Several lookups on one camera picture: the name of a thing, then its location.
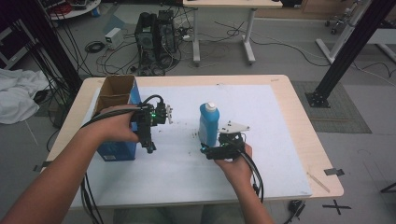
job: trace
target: forearm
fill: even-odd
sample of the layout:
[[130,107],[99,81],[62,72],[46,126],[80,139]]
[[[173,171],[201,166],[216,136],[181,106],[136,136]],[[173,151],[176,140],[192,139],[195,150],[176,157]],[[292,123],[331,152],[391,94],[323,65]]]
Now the forearm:
[[78,131],[1,223],[61,223],[100,144],[87,130]]
[[233,189],[241,204],[242,212],[244,214],[245,222],[247,224],[268,224],[274,223],[267,209],[260,202],[256,193],[249,184],[233,185]]

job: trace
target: blue bottle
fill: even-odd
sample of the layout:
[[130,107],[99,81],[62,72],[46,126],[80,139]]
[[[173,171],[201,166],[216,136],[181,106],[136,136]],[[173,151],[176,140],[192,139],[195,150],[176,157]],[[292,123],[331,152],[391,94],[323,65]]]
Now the blue bottle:
[[200,106],[200,111],[199,139],[201,143],[213,147],[218,138],[219,110],[214,103],[208,102]]

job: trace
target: person's left arm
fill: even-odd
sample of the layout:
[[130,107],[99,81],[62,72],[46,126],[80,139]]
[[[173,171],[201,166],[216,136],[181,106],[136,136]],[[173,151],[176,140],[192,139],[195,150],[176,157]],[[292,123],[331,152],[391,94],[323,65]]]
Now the person's left arm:
[[130,129],[131,116],[129,113],[102,119],[78,130],[62,153],[28,187],[0,223],[61,223],[96,149],[107,140],[138,141]]

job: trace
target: open box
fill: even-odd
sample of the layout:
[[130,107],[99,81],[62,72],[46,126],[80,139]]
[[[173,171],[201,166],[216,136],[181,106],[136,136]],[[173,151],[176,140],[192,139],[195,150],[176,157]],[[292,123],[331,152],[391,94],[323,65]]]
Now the open box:
[[[141,102],[136,79],[133,75],[109,76],[99,92],[93,115],[114,105],[137,105]],[[134,142],[104,142],[97,152],[104,161],[133,161],[136,151]]]

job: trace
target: blue liquid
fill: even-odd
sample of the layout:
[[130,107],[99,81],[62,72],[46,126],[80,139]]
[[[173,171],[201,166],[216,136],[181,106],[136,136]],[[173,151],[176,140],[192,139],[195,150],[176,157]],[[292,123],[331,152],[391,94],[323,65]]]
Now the blue liquid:
[[202,104],[200,111],[199,139],[201,143],[213,147],[218,139],[219,110],[207,111],[205,104]]

